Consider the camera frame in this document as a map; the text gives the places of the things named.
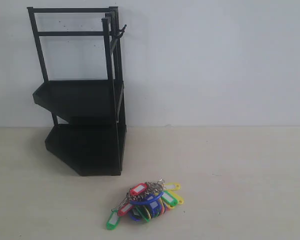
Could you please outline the red key tag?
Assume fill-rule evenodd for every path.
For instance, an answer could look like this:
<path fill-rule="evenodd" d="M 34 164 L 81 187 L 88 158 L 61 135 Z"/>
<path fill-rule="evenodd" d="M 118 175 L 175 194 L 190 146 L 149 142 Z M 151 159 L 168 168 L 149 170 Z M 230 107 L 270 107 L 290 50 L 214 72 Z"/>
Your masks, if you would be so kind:
<path fill-rule="evenodd" d="M 128 202 L 117 211 L 117 215 L 119 217 L 122 217 L 126 215 L 133 207 L 134 205 Z"/>
<path fill-rule="evenodd" d="M 144 191 L 146 191 L 148 188 L 146 183 L 139 183 L 138 185 L 132 187 L 129 190 L 129 195 L 130 196 L 139 196 L 140 194 L 142 194 Z"/>

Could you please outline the green key tag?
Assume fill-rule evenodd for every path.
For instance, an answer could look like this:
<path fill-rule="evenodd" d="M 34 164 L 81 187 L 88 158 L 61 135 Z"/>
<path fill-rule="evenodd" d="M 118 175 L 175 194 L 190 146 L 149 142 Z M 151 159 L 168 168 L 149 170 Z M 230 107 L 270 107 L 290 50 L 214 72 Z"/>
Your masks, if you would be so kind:
<path fill-rule="evenodd" d="M 118 215 L 118 211 L 113 210 L 106 222 L 106 229 L 114 230 L 118 226 L 120 219 L 121 217 Z"/>
<path fill-rule="evenodd" d="M 178 200 L 173 197 L 167 190 L 164 190 L 161 196 L 162 200 L 171 207 L 178 204 Z"/>

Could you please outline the yellow key tag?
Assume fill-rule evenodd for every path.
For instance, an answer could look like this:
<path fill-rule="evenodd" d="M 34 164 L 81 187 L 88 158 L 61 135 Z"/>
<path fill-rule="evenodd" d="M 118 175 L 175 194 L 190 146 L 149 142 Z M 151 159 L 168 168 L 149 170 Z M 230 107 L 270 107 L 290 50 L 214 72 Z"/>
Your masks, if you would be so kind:
<path fill-rule="evenodd" d="M 181 189 L 181 184 L 177 182 L 168 182 L 164 184 L 164 189 L 167 191 L 178 191 Z"/>
<path fill-rule="evenodd" d="M 179 194 L 177 194 L 176 191 L 169 190 L 168 192 L 177 200 L 178 205 L 184 204 L 184 199 Z"/>

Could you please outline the blue cable with metal connector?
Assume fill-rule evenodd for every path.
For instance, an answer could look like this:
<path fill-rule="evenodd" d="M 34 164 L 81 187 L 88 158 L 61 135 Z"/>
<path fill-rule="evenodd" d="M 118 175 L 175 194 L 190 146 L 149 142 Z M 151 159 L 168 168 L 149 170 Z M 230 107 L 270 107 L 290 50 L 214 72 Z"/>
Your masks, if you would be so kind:
<path fill-rule="evenodd" d="M 150 193 L 141 201 L 130 200 L 129 203 L 134 205 L 134 208 L 137 210 L 137 212 L 141 215 L 141 217 L 146 222 L 149 222 L 151 219 L 156 218 L 165 212 L 165 206 L 162 203 L 162 199 L 161 199 L 162 194 L 163 194 L 163 192 L 156 193 L 156 194 Z M 158 201 L 158 203 L 160 203 L 160 205 L 161 205 L 161 212 L 156 217 L 151 217 L 151 214 L 150 214 L 149 204 L 152 203 L 153 201 Z"/>

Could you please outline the black two-tier metal rack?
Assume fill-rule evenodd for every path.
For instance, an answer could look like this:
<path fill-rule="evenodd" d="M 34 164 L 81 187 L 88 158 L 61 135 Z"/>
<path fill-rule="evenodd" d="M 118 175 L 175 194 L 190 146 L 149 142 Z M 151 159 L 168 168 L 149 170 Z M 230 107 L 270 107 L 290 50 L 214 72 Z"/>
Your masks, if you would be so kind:
<path fill-rule="evenodd" d="M 34 102 L 52 115 L 53 128 L 46 149 L 80 176 L 119 176 L 126 142 L 126 113 L 121 38 L 110 31 L 122 29 L 116 6 L 106 8 L 27 8 L 43 84 Z M 36 14 L 102 13 L 101 31 L 40 31 Z M 102 37 L 107 77 L 101 80 L 50 80 L 41 37 Z"/>

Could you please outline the blue key tag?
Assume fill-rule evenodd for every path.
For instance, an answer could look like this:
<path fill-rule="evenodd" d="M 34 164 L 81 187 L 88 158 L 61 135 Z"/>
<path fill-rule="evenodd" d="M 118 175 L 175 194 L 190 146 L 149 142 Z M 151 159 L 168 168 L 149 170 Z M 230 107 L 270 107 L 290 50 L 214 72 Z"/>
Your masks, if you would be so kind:
<path fill-rule="evenodd" d="M 158 201 L 153 201 L 148 206 L 152 218 L 158 216 L 161 212 L 161 204 Z"/>

